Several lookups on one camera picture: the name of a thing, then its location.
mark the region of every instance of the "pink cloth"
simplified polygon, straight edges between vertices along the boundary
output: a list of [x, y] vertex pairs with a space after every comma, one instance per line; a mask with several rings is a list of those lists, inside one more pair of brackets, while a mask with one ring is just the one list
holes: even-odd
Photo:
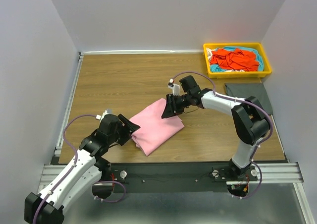
[[132, 134], [132, 140], [146, 156], [184, 127], [178, 116], [161, 118], [165, 105], [165, 99], [157, 100], [130, 119], [141, 127]]

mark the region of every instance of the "red cloth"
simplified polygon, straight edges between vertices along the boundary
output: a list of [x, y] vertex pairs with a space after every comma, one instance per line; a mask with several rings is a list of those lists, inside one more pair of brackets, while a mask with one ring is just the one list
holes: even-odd
[[222, 48], [212, 51], [210, 64], [218, 64], [221, 69], [242, 69], [244, 71], [257, 71], [259, 66], [256, 54], [239, 48], [232, 52]]

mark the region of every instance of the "gray mat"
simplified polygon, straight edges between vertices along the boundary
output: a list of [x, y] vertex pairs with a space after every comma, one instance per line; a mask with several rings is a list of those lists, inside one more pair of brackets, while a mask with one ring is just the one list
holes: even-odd
[[237, 98], [256, 97], [263, 109], [269, 114], [273, 114], [272, 105], [268, 99], [266, 89], [263, 84], [224, 84], [227, 95]]

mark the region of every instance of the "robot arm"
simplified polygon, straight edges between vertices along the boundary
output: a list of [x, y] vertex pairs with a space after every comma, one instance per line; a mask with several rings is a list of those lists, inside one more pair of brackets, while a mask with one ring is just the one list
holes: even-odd
[[109, 146], [115, 142], [124, 145], [140, 128], [121, 114], [115, 116], [105, 112], [99, 118], [99, 128], [83, 139], [76, 156], [55, 180], [38, 195], [28, 195], [24, 210], [27, 223], [34, 223], [38, 210], [36, 224], [61, 224], [65, 213], [78, 197], [102, 176], [110, 176], [110, 163], [102, 158]]
[[195, 79], [190, 75], [180, 80], [185, 92], [179, 95], [179, 85], [169, 83], [173, 94], [166, 95], [166, 106], [162, 118], [182, 114], [190, 105], [202, 109], [213, 109], [233, 117], [237, 135], [239, 137], [238, 149], [229, 162], [224, 176], [236, 179], [248, 170], [258, 143], [270, 129], [269, 122], [257, 108], [242, 103], [246, 101], [261, 107], [255, 97], [248, 99], [232, 98], [221, 95], [211, 89], [200, 89]]

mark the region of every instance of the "wood grain surface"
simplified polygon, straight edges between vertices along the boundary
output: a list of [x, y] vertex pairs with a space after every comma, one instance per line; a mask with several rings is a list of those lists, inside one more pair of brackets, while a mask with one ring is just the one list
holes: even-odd
[[[130, 118], [154, 101], [170, 93], [167, 84], [179, 72], [206, 73], [202, 54], [85, 55], [69, 119], [84, 114], [102, 114], [105, 109]], [[200, 88], [212, 88], [208, 80], [194, 75]], [[224, 93], [224, 83], [260, 83], [260, 79], [217, 79], [216, 91]], [[238, 137], [233, 120], [223, 113], [199, 109], [182, 114], [185, 128], [146, 157], [130, 140], [104, 155], [110, 162], [228, 161], [236, 151]], [[99, 126], [84, 117], [75, 121], [66, 136], [76, 147]], [[59, 162], [68, 163], [72, 149], [64, 143]], [[285, 159], [276, 131], [258, 149], [256, 160]]]

